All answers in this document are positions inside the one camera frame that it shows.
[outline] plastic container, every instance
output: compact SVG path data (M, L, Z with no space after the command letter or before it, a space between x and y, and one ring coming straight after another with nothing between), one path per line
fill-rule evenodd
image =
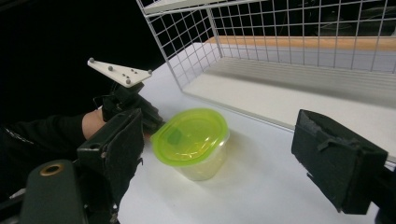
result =
M224 117L208 108L183 111L151 136L155 156L190 180L213 177L226 158L230 132Z

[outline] green lid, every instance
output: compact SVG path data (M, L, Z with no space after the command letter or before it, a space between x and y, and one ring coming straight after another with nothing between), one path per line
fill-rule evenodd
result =
M150 140L160 161L186 166L204 161L227 140L228 134L227 123L219 112L195 108L172 117Z

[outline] wire rack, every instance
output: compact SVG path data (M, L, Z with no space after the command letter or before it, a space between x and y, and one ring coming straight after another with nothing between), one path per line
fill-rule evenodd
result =
M396 71L396 5L388 0L161 3L138 0L181 89L223 57Z
M293 130L331 117L396 161L396 3L137 0L180 89Z

